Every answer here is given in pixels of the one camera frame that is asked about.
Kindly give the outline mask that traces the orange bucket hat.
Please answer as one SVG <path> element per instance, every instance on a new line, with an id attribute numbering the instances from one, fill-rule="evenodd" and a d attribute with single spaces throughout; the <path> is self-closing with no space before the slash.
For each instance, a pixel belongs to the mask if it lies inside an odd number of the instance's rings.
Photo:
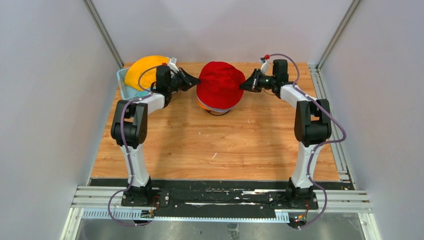
<path id="1" fill-rule="evenodd" d="M 197 104 L 202 108 L 202 109 L 204 109 L 204 110 L 206 110 L 206 111 L 210 111 L 210 109 L 206 106 L 206 105 L 204 105 L 202 102 L 200 102 L 200 101 L 197 101 Z"/>

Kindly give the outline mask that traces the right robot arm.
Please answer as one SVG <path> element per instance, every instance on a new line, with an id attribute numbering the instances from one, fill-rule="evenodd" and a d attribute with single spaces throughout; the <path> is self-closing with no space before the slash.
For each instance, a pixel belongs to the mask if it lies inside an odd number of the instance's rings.
<path id="1" fill-rule="evenodd" d="M 259 93 L 270 90 L 279 99 L 295 109 L 294 135 L 298 141 L 296 167 L 289 178 L 285 196 L 282 198 L 291 208 L 297 209 L 314 197 L 312 183 L 319 153 L 323 143 L 332 134 L 331 120 L 323 112 L 329 102 L 305 93 L 296 83 L 289 81 L 288 62 L 275 59 L 269 64 L 266 57 L 260 59 L 261 67 L 239 88 Z"/>

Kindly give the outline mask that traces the red bucket hat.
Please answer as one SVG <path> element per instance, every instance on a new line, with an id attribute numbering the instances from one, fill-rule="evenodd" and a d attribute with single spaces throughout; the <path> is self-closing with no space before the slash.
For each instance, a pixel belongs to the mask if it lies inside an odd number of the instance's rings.
<path id="1" fill-rule="evenodd" d="M 227 109 L 237 105 L 244 91 L 239 89 L 246 78 L 242 71 L 222 61 L 211 61 L 201 70 L 201 83 L 196 86 L 196 97 L 213 108 Z"/>

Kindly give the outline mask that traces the grey bucket hat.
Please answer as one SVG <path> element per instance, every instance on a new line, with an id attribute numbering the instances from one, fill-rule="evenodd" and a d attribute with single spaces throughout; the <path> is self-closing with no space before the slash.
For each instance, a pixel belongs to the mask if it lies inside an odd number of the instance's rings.
<path id="1" fill-rule="evenodd" d="M 215 111 L 215 112 L 226 112 L 226 111 L 228 111 L 228 110 L 233 110 L 235 107 L 236 107 L 236 105 L 234 105 L 234 106 L 231 106 L 231 107 L 229 107 L 229 108 L 215 108 L 215 107 L 211 107 L 211 106 L 209 106 L 209 105 L 207 105 L 207 104 L 205 104 L 204 102 L 202 102 L 205 106 L 207 106 L 211 111 Z"/>

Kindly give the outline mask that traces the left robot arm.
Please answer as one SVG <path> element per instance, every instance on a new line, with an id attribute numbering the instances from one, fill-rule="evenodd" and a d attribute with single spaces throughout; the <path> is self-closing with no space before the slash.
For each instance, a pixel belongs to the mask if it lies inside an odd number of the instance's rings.
<path id="1" fill-rule="evenodd" d="M 117 102 L 110 130 L 111 137 L 124 154 L 128 171 L 128 184 L 123 196 L 127 200 L 134 198 L 142 207 L 153 201 L 152 181 L 144 155 L 148 116 L 167 107 L 173 93 L 186 92 L 201 82 L 181 67 L 173 69 L 162 64 L 154 66 L 154 69 L 155 80 L 146 89 L 145 96 Z"/>

